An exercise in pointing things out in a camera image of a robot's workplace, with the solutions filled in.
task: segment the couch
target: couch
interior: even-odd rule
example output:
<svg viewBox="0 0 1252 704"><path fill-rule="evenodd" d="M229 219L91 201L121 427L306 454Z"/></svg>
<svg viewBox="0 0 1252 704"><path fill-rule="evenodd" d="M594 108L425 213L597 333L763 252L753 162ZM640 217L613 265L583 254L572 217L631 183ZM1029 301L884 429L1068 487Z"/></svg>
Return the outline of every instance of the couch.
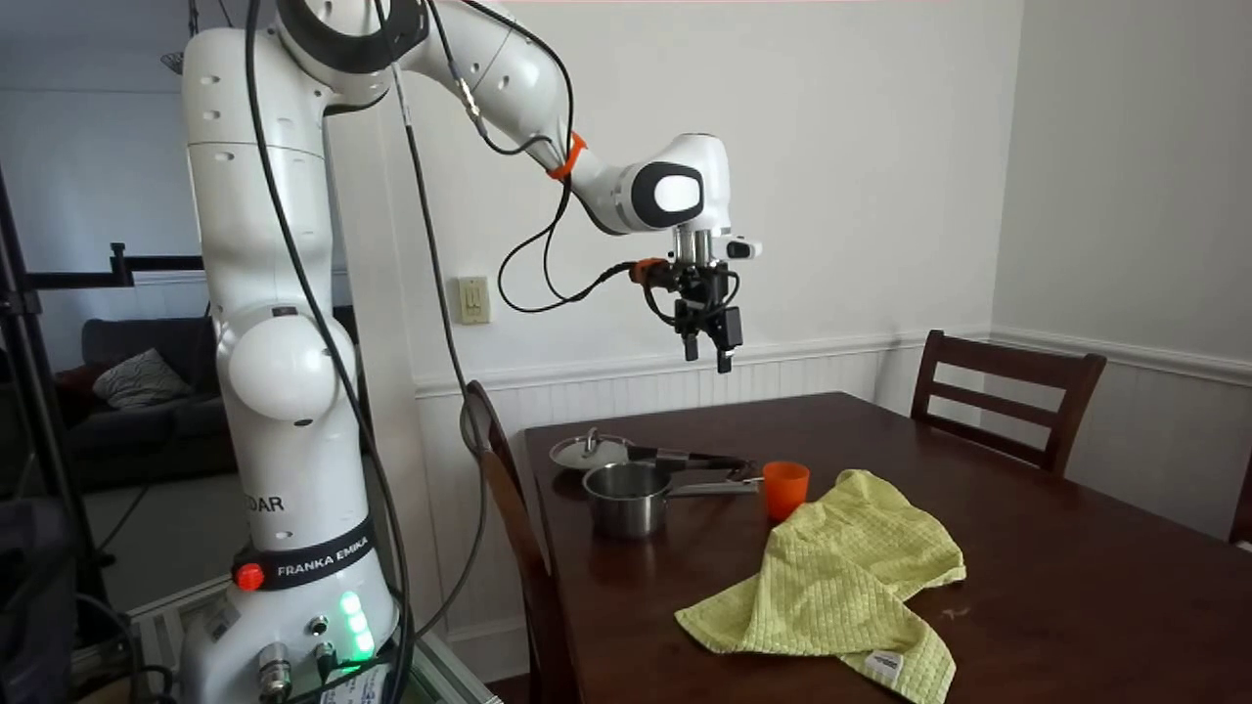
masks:
<svg viewBox="0 0 1252 704"><path fill-rule="evenodd" d="M79 344L56 377L79 494L234 473L207 317L84 322Z"/></svg>

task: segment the wooden table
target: wooden table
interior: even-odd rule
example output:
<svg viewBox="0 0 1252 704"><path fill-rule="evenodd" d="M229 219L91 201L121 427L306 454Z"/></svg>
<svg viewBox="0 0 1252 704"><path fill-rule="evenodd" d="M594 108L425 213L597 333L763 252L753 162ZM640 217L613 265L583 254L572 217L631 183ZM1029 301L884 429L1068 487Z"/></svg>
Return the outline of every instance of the wooden table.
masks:
<svg viewBox="0 0 1252 704"><path fill-rule="evenodd" d="M753 497L673 497L663 535L603 539L579 473L549 447L592 423L529 429L534 507L549 533L572 661L586 704L613 700L890 700L839 661L713 657L673 609L748 574L763 557ZM1099 494L918 429L850 394L594 419L662 451L748 462L796 458L873 468L936 513L971 578L911 600L957 657L949 700L1252 700L1252 558Z"/></svg>

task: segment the green cloth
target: green cloth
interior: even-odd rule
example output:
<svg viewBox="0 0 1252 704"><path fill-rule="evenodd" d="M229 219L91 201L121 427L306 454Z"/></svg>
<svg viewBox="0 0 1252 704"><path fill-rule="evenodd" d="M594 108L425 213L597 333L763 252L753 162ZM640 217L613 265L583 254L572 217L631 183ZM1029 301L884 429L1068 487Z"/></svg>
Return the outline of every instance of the green cloth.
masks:
<svg viewBox="0 0 1252 704"><path fill-rule="evenodd" d="M961 548L936 515L869 468L843 468L770 533L753 578L676 621L713 652L839 657L907 700L941 700L953 661L905 601L961 578Z"/></svg>

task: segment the yellow cloth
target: yellow cloth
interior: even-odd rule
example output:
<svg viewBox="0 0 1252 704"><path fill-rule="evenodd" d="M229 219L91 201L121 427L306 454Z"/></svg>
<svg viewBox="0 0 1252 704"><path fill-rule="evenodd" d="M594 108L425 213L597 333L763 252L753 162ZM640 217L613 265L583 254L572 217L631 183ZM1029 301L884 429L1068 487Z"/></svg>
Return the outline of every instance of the yellow cloth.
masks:
<svg viewBox="0 0 1252 704"><path fill-rule="evenodd" d="M905 601L961 582L965 558L948 530L869 468L790 513L763 573L676 621L713 652L839 657L907 700L941 700L953 661Z"/></svg>

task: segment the metal pot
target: metal pot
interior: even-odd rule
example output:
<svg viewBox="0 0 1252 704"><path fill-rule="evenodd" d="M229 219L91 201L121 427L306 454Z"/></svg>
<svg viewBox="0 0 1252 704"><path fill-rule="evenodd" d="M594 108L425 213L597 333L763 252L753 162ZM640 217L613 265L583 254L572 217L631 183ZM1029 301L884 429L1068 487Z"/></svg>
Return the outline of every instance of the metal pot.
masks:
<svg viewBox="0 0 1252 704"><path fill-rule="evenodd" d="M583 477L592 526L603 535L645 539L663 530L669 468L653 462L603 464Z"/></svg>

